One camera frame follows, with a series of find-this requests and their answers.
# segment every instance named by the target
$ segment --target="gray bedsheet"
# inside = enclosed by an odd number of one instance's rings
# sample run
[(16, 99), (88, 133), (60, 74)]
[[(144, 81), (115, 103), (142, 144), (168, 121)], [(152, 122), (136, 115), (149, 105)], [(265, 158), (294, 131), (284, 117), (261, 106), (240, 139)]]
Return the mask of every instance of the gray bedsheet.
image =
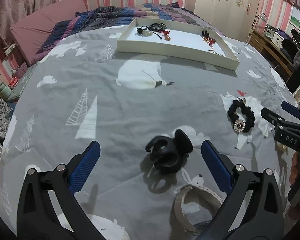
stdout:
[[(226, 197), (201, 157), (206, 138), (235, 164), (252, 171), (273, 169), (285, 205), (292, 152), (276, 151), (272, 127), (260, 111), (268, 107), (296, 122), (280, 107), (283, 100), (296, 101), (268, 62), (250, 45), (226, 37), (240, 60), (235, 72), (174, 57), (119, 53), (116, 38), (125, 28), (63, 39), (34, 70), (3, 146), (1, 189), (12, 226), (25, 172), (34, 165), (48, 171), (68, 163), (92, 140), (100, 143), (101, 157), (75, 197), (106, 228), (106, 239), (194, 238), (173, 213), (180, 186), (199, 181), (197, 186)], [(248, 135), (234, 132), (226, 114), (232, 99), (242, 96), (257, 119)], [(178, 127), (194, 151), (177, 174), (160, 176), (144, 147), (156, 135), (172, 136)], [(190, 221), (208, 220), (198, 198), (192, 200), (184, 206)]]

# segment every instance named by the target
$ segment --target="black bag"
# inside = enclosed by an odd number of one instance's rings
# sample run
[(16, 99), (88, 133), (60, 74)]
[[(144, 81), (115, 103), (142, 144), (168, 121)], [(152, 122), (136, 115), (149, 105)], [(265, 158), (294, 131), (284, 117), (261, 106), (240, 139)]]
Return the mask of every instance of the black bag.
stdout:
[(300, 49), (300, 33), (298, 33), (295, 29), (291, 30), (292, 34), (292, 42), (296, 44), (296, 46)]

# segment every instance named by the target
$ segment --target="hand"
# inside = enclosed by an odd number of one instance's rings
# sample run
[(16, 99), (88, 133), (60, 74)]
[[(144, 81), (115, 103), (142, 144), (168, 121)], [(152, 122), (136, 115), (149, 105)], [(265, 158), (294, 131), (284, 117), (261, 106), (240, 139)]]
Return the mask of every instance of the hand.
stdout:
[(298, 153), (295, 152), (293, 157), (292, 157), (291, 174), (290, 174), (290, 177), (289, 177), (290, 184), (293, 184), (296, 181), (296, 178), (298, 176), (297, 163), (298, 163)]

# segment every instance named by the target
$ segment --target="pink mattress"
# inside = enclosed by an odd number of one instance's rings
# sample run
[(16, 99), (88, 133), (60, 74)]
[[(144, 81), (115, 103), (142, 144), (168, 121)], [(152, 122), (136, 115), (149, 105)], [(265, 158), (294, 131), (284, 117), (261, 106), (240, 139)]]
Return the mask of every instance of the pink mattress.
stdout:
[(30, 65), (57, 22), (71, 20), (76, 12), (86, 10), (83, 0), (63, 0), (44, 7), (14, 24), (10, 30), (27, 64)]

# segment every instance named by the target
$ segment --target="white belt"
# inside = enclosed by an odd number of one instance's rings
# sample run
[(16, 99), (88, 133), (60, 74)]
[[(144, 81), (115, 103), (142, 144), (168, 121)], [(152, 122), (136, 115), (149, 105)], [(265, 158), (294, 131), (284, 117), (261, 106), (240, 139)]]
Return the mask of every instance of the white belt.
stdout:
[(177, 194), (176, 199), (174, 201), (174, 213), (186, 231), (190, 233), (199, 234), (202, 230), (198, 230), (195, 228), (190, 221), (188, 220), (186, 214), (182, 210), (182, 204), (185, 201), (186, 196), (190, 191), (195, 191), (198, 196), (202, 197), (206, 202), (208, 202), (211, 208), (207, 208), (212, 216), (215, 216), (217, 211), (222, 205), (222, 199), (213, 192), (211, 189), (207, 187), (194, 187), (193, 185), (186, 185), (181, 188), (180, 192)]

